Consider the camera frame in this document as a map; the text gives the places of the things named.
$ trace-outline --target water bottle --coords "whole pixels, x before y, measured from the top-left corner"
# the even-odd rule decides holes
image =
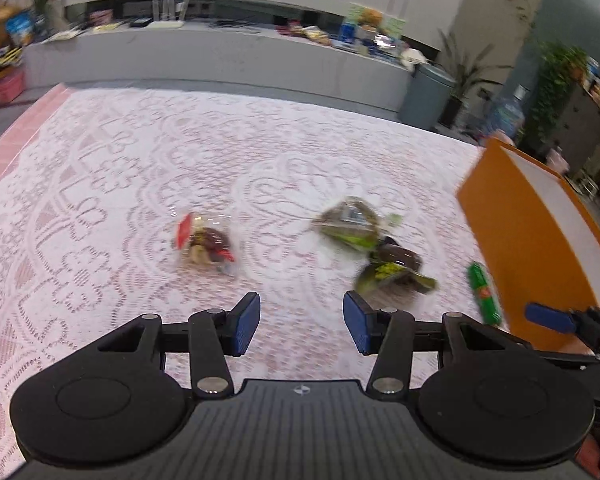
[[[496,130],[501,130],[509,139],[513,139],[525,123],[525,114],[522,111],[522,99],[525,97],[525,93],[526,89],[518,86],[513,97],[497,99],[484,121],[483,135],[489,137]]]

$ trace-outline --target blue package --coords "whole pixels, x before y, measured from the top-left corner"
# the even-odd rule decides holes
[[[344,22],[340,27],[338,40],[342,43],[353,44],[356,40],[356,24]]]
[[[15,46],[26,46],[33,42],[33,22],[26,10],[9,18],[4,28]]]

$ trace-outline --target pink tablecloth border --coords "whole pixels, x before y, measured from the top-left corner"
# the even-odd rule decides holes
[[[54,86],[0,136],[0,179],[13,171],[20,152],[38,136],[40,126],[73,92],[62,84]]]

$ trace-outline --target snack bag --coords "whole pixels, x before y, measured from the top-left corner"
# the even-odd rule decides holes
[[[366,253],[378,245],[389,227],[401,221],[400,215],[382,218],[361,198],[348,196],[322,213],[313,224],[323,234]]]
[[[9,18],[4,24],[4,29],[16,47],[33,43],[33,22],[27,10]]]
[[[398,245],[387,236],[369,254],[369,264],[358,275],[354,288],[366,294],[391,283],[429,294],[438,288],[438,282],[420,273],[422,258]]]
[[[235,255],[226,215],[204,217],[188,213],[176,229],[176,248],[191,263],[215,266],[223,274],[235,275]]]

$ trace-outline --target cabinet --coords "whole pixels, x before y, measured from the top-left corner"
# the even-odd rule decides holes
[[[544,152],[560,141],[562,156],[569,163],[569,174],[579,172],[600,143],[600,108],[580,85],[571,91],[554,130],[544,145]]]

